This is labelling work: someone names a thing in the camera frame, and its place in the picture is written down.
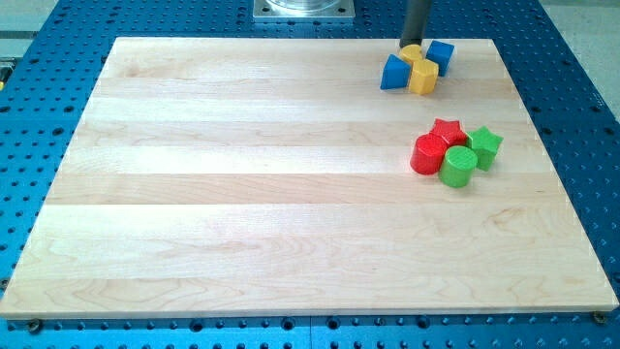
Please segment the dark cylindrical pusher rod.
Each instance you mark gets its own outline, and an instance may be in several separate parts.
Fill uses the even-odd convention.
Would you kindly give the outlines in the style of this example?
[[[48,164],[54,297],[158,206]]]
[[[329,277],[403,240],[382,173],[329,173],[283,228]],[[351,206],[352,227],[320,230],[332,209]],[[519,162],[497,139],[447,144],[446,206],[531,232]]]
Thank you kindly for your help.
[[[420,45],[432,8],[432,0],[408,0],[406,2],[403,30],[399,46]]]

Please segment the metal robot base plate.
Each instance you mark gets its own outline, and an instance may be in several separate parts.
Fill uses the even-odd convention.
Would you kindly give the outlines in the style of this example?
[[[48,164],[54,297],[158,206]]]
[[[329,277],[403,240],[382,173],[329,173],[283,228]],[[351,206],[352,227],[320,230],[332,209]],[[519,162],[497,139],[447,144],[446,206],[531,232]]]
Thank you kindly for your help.
[[[253,18],[277,19],[353,19],[354,0],[254,0]]]

